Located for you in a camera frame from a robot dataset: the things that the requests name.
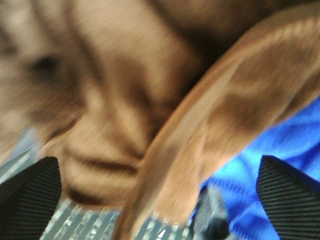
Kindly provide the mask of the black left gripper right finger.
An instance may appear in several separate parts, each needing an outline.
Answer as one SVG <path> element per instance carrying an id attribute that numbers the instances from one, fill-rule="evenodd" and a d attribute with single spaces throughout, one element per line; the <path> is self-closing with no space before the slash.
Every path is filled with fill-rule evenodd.
<path id="1" fill-rule="evenodd" d="M 261 158 L 256 191 L 281 240 L 320 238 L 320 183 L 287 162 Z"/>

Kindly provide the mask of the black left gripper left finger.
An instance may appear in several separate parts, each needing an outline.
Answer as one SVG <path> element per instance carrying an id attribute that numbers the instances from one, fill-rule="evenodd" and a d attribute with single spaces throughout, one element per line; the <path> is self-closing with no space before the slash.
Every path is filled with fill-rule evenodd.
<path id="1" fill-rule="evenodd" d="M 62 194 L 57 158 L 45 157 L 0 185 L 0 238 L 39 240 Z"/>

